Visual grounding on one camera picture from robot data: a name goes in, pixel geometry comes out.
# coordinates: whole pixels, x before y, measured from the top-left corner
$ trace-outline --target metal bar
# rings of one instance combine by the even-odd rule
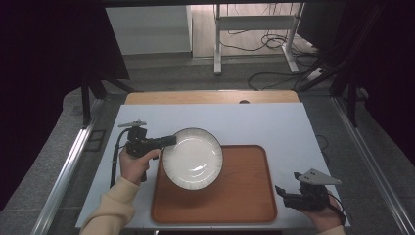
[[[304,3],[300,3],[298,10],[294,14],[292,28],[290,29],[290,33],[287,38],[287,43],[284,43],[282,46],[284,56],[288,62],[288,66],[290,67],[291,72],[299,72],[299,67],[297,67],[297,63],[293,58],[293,52],[291,51],[291,47],[293,46],[294,36],[297,32],[297,27],[299,26],[301,11]]]
[[[234,16],[221,17],[220,30],[292,29],[295,17],[288,16]]]
[[[82,111],[83,111],[83,124],[82,129],[85,129],[91,121],[91,107],[89,102],[89,87],[85,77],[82,77],[82,84],[80,87],[82,94]]]
[[[374,179],[376,186],[378,187],[382,197],[384,198],[387,206],[389,207],[392,216],[396,221],[396,224],[399,227],[400,231],[402,232],[402,234],[415,234],[414,225],[412,224],[411,219],[409,218],[409,215],[406,209],[404,208],[402,202],[397,197],[394,190],[391,188],[391,185],[389,184],[385,175],[382,173],[382,170],[380,169],[378,163],[373,157],[372,152],[370,151],[369,147],[364,141],[358,128],[355,128],[348,119],[346,114],[346,107],[342,101],[342,98],[333,98],[333,101],[351,139],[353,140],[357,148],[357,151],[359,152],[360,156],[365,162],[369,173],[372,175],[372,178]]]
[[[55,185],[52,188],[52,191],[49,194],[49,197],[45,203],[45,206],[43,207],[40,216],[37,218],[37,221],[30,234],[40,235],[48,233],[52,221],[55,217],[55,214],[61,203],[61,200],[67,191],[71,176],[76,168],[76,164],[82,153],[82,149],[84,148],[85,143],[95,124],[96,114],[100,110],[102,103],[102,100],[96,100],[94,102],[91,112],[93,114],[91,122],[86,128],[82,128],[79,131],[72,145],[72,148],[70,149],[67,160],[65,161],[64,166],[62,167],[61,173],[59,174],[58,179],[56,180]]]
[[[356,73],[352,70],[350,75],[350,79],[348,81],[348,101],[347,101],[347,117],[350,120],[351,124],[354,127],[357,127],[356,122],[356,89],[357,89],[357,81],[356,81]]]
[[[216,40],[214,46],[214,74],[220,75],[222,73],[222,58],[221,58],[221,48],[220,48],[220,4],[216,5]]]

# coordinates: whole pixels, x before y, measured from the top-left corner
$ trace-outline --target human hand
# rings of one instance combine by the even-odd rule
[[[329,196],[329,198],[330,198],[330,204],[336,207],[338,210],[340,210],[341,208],[339,204],[336,202],[336,200],[332,196]],[[307,217],[309,217],[312,223],[314,224],[314,227],[320,233],[342,225],[339,215],[327,207],[323,209],[322,211],[311,212],[311,211],[300,211],[299,210],[299,212],[302,212]]]
[[[136,184],[141,184],[141,176],[150,168],[149,160],[158,156],[161,150],[155,149],[141,158],[133,158],[127,154],[123,148],[119,153],[119,165],[121,167],[121,177]]]

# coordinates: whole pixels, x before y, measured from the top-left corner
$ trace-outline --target metal rail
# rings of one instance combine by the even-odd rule
[[[58,211],[59,205],[61,204],[62,198],[67,192],[71,176],[76,169],[76,164],[95,124],[97,113],[99,112],[102,104],[103,100],[96,100],[94,102],[91,111],[91,122],[86,128],[79,130],[72,148],[70,149],[67,160],[62,167],[61,173],[59,174],[58,179],[56,180],[55,185],[53,186],[52,191],[45,203],[45,206],[43,207],[40,216],[37,218],[37,221],[30,234],[40,235],[48,233],[55,214]]]
[[[402,234],[414,235],[415,228],[411,222],[411,219],[405,207],[403,206],[400,199],[397,197],[394,190],[391,188],[391,185],[389,184],[385,175],[382,173],[382,170],[380,169],[378,163],[373,157],[372,152],[370,151],[369,147],[364,141],[358,128],[354,127],[353,124],[347,118],[346,107],[342,98],[333,98],[333,102],[343,123],[345,124],[345,127],[351,139],[353,140],[357,148],[357,151],[359,152],[360,156],[365,162],[366,167],[369,170],[369,173],[374,179],[376,186],[378,187],[382,197],[384,198],[387,206],[389,207],[392,216],[396,221],[396,224],[399,227],[400,231],[402,232]]]

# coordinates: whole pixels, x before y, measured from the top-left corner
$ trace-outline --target plate rim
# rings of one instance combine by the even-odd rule
[[[199,129],[199,130],[201,130],[201,131],[203,131],[203,132],[206,132],[206,133],[208,133],[211,137],[213,137],[213,139],[216,141],[216,143],[217,143],[217,145],[219,146],[219,149],[220,149],[220,157],[221,157],[221,159],[222,159],[222,161],[221,161],[221,165],[220,165],[220,170],[219,170],[219,173],[215,176],[215,178],[212,180],[212,182],[211,183],[209,183],[207,186],[205,186],[205,187],[202,187],[202,188],[197,188],[197,189],[192,189],[192,188],[184,188],[184,187],[182,187],[182,186],[180,186],[180,185],[178,185],[178,184],[176,184],[172,179],[171,179],[171,177],[170,177],[170,175],[167,173],[167,171],[165,170],[165,165],[164,165],[164,149],[162,150],[162,153],[161,153],[161,160],[162,160],[162,169],[164,170],[164,172],[165,172],[165,174],[167,175],[167,178],[174,184],[174,185],[176,185],[177,187],[179,187],[179,188],[182,188],[182,189],[185,189],[185,190],[190,190],[190,191],[196,191],[196,190],[201,190],[201,189],[204,189],[204,188],[207,188],[207,187],[209,187],[209,185],[211,185],[218,177],[219,177],[219,174],[220,174],[220,172],[222,171],[222,169],[223,169],[223,151],[222,151],[222,146],[220,145],[220,142],[217,140],[217,138],[212,134],[212,133],[210,133],[209,131],[207,131],[207,130],[205,130],[205,129],[202,129],[202,128],[199,128],[199,127],[186,127],[186,128],[183,128],[183,129],[181,129],[181,130],[179,130],[179,131],[176,131],[173,135],[175,136],[177,133],[179,133],[179,132],[182,132],[182,131],[186,131],[186,130],[190,130],[190,129]]]

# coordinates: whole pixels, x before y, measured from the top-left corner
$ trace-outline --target beige sleeve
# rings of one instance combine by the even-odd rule
[[[342,226],[337,226],[318,235],[345,235],[345,229]]]
[[[101,196],[100,206],[86,218],[80,234],[119,234],[131,221],[132,205],[139,186],[119,177],[115,185]]]

